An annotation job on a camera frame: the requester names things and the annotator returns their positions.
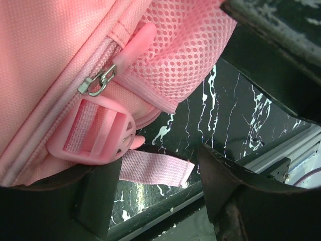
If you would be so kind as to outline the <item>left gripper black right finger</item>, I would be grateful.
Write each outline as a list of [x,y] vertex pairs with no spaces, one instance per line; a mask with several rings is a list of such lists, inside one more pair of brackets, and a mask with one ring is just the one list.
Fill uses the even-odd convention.
[[320,188],[254,173],[206,144],[198,161],[217,240],[320,240]]

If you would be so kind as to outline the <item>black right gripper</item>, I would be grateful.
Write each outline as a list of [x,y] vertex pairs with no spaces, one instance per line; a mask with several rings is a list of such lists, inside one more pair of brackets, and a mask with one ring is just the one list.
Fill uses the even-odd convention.
[[320,123],[320,1],[224,1],[222,58],[290,116]]

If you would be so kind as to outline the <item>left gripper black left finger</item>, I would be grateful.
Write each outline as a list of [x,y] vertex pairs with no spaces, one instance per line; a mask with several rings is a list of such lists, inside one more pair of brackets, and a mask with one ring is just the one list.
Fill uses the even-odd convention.
[[1,187],[1,240],[107,240],[121,163]]

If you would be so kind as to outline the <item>pink student backpack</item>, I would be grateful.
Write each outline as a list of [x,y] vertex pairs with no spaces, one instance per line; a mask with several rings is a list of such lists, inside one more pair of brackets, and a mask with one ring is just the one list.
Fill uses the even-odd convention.
[[139,150],[226,47],[222,1],[1,1],[1,186],[123,160],[122,180],[180,186],[193,163]]

